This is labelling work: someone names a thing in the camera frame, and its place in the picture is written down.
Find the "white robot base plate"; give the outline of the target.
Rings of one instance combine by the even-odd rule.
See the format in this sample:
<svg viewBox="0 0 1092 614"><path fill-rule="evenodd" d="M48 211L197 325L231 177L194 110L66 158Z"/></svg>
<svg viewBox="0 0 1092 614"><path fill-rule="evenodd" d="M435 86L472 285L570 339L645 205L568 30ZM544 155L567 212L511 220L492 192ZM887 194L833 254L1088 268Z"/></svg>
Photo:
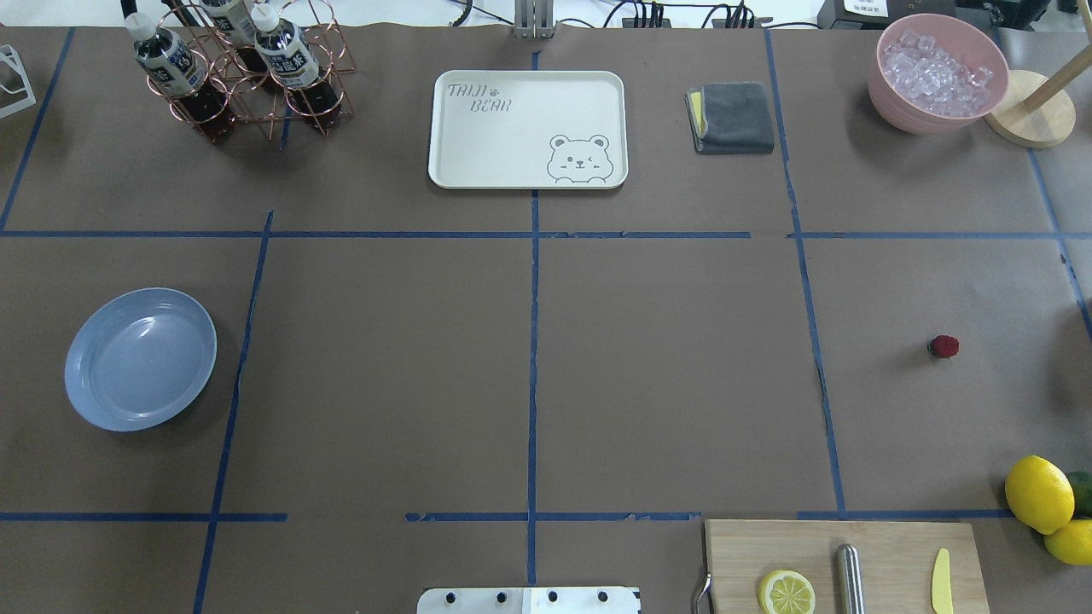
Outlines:
<svg viewBox="0 0 1092 614"><path fill-rule="evenodd" d="M434 588L417 613L641 613L639 589L624 586Z"/></svg>

